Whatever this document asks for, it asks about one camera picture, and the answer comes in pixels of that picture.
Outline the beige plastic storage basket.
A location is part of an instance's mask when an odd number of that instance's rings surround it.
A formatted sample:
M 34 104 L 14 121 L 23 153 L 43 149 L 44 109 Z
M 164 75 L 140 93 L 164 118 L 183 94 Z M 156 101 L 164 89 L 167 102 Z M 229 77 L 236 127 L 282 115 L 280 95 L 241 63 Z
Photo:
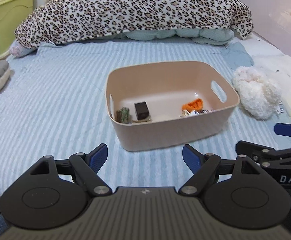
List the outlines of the beige plastic storage basket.
M 108 115 L 121 146 L 130 152 L 185 144 L 219 133 L 239 96 L 212 66 L 199 61 L 174 61 L 118 68 L 106 83 Z M 182 106 L 203 100 L 212 113 L 180 117 Z M 145 101 L 150 122 L 121 124 L 116 111 L 130 109 L 130 121 L 137 120 L 135 103 Z

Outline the cartoon printed small box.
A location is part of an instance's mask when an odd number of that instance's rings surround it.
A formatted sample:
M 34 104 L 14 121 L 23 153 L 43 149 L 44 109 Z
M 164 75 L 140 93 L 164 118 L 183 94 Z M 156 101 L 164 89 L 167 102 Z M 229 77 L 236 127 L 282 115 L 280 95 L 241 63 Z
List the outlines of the cartoon printed small box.
M 214 112 L 213 109 L 202 109 L 202 110 L 197 111 L 196 113 L 197 114 L 205 114 L 205 113 L 212 113 L 212 112 Z

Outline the white blue carton box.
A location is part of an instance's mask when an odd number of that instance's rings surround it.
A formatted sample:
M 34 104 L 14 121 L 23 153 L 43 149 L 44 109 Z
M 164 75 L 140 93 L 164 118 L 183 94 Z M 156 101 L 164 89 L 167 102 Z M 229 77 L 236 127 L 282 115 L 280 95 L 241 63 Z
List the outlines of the white blue carton box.
M 184 109 L 182 111 L 182 114 L 180 115 L 180 117 L 196 116 L 196 115 L 200 115 L 200 114 L 201 114 L 200 112 L 195 111 L 195 110 L 193 110 L 193 111 L 190 112 L 190 111 Z

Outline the dark small cube box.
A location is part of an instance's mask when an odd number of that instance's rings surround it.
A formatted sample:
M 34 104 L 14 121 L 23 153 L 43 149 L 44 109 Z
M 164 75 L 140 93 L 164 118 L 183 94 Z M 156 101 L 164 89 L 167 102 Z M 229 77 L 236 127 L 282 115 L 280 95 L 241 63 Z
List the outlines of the dark small cube box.
M 149 109 L 145 101 L 135 103 L 135 113 L 138 121 L 149 117 Z

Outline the teal quilted comforter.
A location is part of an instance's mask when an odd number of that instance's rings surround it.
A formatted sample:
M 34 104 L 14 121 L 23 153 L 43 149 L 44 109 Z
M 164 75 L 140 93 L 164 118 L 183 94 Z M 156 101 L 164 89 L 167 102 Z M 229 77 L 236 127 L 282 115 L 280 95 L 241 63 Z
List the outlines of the teal quilted comforter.
M 221 46 L 233 40 L 235 32 L 232 29 L 174 29 L 174 30 L 137 30 L 118 34 L 117 37 L 137 41 L 165 39 L 173 36 L 190 38 L 195 43 Z

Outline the orange fabric pouch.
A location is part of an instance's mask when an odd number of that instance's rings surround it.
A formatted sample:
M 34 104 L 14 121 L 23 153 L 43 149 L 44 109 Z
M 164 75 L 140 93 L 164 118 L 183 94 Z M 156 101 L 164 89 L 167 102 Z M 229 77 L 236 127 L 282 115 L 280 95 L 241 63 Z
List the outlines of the orange fabric pouch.
M 198 98 L 189 103 L 186 103 L 182 106 L 183 111 L 188 111 L 191 113 L 192 111 L 201 111 L 203 109 L 203 100 Z

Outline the green wooden headboard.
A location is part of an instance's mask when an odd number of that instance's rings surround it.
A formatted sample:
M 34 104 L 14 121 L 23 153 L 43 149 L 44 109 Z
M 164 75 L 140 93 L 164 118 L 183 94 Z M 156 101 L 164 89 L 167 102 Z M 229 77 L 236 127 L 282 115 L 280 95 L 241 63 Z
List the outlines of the green wooden headboard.
M 0 0 L 0 59 L 9 54 L 14 30 L 33 11 L 33 0 Z

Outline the white fluffy plush toy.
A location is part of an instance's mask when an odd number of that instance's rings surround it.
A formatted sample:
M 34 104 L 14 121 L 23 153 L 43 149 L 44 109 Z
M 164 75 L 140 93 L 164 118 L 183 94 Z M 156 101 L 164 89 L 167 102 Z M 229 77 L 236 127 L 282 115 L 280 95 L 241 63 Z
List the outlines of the white fluffy plush toy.
M 233 73 L 232 85 L 242 107 L 255 119 L 267 120 L 276 112 L 281 101 L 281 88 L 259 68 L 238 67 Z

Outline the green patterned pouch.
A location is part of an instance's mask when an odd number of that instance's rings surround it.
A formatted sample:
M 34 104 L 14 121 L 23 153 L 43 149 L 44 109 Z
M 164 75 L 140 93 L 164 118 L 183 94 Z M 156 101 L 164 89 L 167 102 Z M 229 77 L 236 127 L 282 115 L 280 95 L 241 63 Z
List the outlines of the green patterned pouch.
M 116 122 L 121 124 L 129 124 L 130 121 L 130 109 L 128 107 L 122 107 L 116 111 Z

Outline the pink pillow corner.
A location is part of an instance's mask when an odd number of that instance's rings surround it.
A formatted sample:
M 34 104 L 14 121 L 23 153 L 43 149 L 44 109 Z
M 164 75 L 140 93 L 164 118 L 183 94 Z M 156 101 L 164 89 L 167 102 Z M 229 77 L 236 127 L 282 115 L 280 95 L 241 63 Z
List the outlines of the pink pillow corner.
M 14 40 L 9 47 L 9 53 L 15 57 L 24 57 L 33 53 L 34 51 L 37 51 L 37 48 L 30 49 L 24 47 L 17 40 Z

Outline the leopard print blanket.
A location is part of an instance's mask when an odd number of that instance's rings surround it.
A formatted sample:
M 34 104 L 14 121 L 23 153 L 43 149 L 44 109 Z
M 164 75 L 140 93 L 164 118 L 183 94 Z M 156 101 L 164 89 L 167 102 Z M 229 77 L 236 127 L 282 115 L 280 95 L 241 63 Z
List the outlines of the leopard print blanket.
M 23 47 L 64 44 L 141 30 L 253 30 L 250 8 L 239 0 L 51 0 L 16 29 Z

